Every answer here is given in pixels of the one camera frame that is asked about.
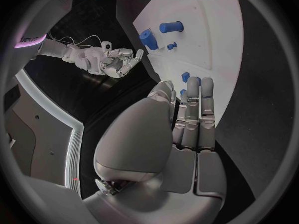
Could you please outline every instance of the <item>blue object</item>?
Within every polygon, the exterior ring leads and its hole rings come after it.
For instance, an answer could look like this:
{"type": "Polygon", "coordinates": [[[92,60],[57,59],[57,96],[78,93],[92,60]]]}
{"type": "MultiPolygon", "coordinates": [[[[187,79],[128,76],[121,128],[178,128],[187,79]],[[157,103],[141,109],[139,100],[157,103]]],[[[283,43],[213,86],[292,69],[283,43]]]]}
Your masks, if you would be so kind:
{"type": "Polygon", "coordinates": [[[185,89],[182,89],[179,93],[181,94],[181,98],[182,98],[182,94],[183,92],[186,91],[185,89]]]}
{"type": "Polygon", "coordinates": [[[139,35],[140,41],[145,46],[148,46],[148,48],[152,51],[158,49],[158,44],[153,36],[152,32],[150,30],[145,30],[139,35]]]}
{"type": "Polygon", "coordinates": [[[170,23],[161,23],[160,24],[160,32],[167,33],[172,31],[183,31],[184,26],[180,21],[170,22],[170,23]]]}
{"type": "Polygon", "coordinates": [[[175,42],[174,42],[173,44],[169,44],[169,45],[167,45],[167,49],[168,49],[169,51],[172,50],[174,47],[177,47],[175,42]]]}
{"type": "Polygon", "coordinates": [[[189,79],[190,74],[189,72],[185,72],[184,74],[182,74],[182,79],[185,83],[187,83],[187,80],[189,79]]]}

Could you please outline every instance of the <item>cable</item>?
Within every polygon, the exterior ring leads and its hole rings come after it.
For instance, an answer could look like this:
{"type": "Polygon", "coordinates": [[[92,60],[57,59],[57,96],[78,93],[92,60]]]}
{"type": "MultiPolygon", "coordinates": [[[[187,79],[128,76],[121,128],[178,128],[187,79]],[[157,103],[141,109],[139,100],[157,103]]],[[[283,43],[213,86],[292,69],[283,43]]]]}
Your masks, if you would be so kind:
{"type": "Polygon", "coordinates": [[[66,43],[73,44],[73,45],[77,45],[77,46],[89,46],[89,47],[93,47],[93,46],[91,46],[91,45],[80,45],[80,43],[86,41],[88,38],[90,38],[90,37],[92,37],[92,36],[96,36],[96,37],[99,39],[99,41],[102,43],[101,39],[100,39],[97,35],[91,35],[91,36],[85,38],[83,41],[81,41],[81,42],[79,42],[79,43],[75,43],[74,39],[73,39],[72,37],[70,37],[70,36],[65,36],[65,37],[63,37],[63,38],[61,38],[61,39],[59,39],[59,40],[56,39],[56,37],[53,38],[53,36],[52,36],[52,34],[51,34],[51,30],[48,32],[48,35],[49,35],[49,37],[50,37],[52,40],[55,40],[55,41],[61,41],[61,42],[66,42],[66,43]],[[70,38],[70,39],[72,39],[73,43],[68,42],[68,41],[63,41],[64,38],[70,38]]]}

